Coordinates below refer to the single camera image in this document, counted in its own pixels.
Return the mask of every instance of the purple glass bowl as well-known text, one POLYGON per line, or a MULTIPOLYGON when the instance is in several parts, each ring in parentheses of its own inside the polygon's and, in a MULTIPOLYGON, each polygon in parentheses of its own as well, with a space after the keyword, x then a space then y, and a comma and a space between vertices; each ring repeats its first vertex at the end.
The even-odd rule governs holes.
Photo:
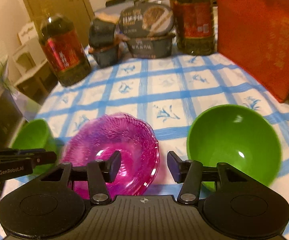
MULTIPOLYGON (((107 160, 121 152, 121 167, 113 183, 107 183, 110 196, 141 195, 154 180, 160 163, 158 140, 150 125, 129 114, 104 115, 86 123, 65 146, 62 162, 85 166, 107 160)), ((86 181, 75 182, 74 191, 88 199, 86 181)))

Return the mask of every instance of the green bowl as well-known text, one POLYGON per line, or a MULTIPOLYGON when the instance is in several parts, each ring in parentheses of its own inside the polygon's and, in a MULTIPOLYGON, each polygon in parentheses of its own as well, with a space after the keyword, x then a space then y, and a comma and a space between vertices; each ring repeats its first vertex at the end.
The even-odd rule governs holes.
MULTIPOLYGON (((187 153, 204 166, 226 162, 269 186, 279 172, 281 146, 272 126, 244 106, 221 105, 200 114, 193 122, 187 153)), ((214 183, 204 183, 214 191, 214 183)))
MULTIPOLYGON (((43 119, 36 119, 24 125, 13 142, 12 148, 19 150, 43 148, 47 152, 57 153, 55 140, 48 124, 43 119)), ((33 174, 40 175, 54 166, 54 163, 36 166, 33 174)))

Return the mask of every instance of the tablecloth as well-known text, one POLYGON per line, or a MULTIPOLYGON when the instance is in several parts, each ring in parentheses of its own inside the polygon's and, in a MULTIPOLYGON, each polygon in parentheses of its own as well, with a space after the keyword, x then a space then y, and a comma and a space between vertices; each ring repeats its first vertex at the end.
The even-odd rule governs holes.
MULTIPOLYGON (((64 143, 86 122, 103 114, 125 112, 145 120, 159 140, 161 156, 157 176, 146 194, 172 194, 177 198, 181 185, 167 170, 166 154, 173 150, 187 159, 186 137, 193 120, 206 109, 222 104, 248 107, 273 126, 283 156, 270 188, 289 203, 289 105, 279 104, 253 77, 221 54, 193 57, 175 51, 165 59, 129 58, 93 71, 71 87, 58 84, 36 118, 45 119, 54 137, 64 143)), ((30 177, 24 176, 8 181, 4 195, 28 180, 30 177)), ((203 190, 201 197, 207 194, 203 190)), ((284 236, 289 240, 289 223, 284 236)))

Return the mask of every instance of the large plastic bottle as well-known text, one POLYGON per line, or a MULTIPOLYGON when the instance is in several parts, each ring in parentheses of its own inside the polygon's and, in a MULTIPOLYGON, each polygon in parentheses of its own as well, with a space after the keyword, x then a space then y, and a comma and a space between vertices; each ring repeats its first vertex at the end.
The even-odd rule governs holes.
POLYGON ((214 52, 211 0, 170 0, 177 30, 178 49, 189 55, 214 52))
POLYGON ((63 87, 81 81, 91 72, 72 21, 60 14, 47 15, 40 30, 41 47, 63 87))

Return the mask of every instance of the wooden door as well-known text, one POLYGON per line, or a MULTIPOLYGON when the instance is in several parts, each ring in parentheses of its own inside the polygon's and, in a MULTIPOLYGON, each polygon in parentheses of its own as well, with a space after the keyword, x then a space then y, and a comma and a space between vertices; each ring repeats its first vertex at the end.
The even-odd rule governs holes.
POLYGON ((89 26, 94 17, 89 0, 23 0, 29 16, 37 29, 45 18, 46 11, 60 13, 74 24, 79 39, 85 47, 88 44, 89 26))

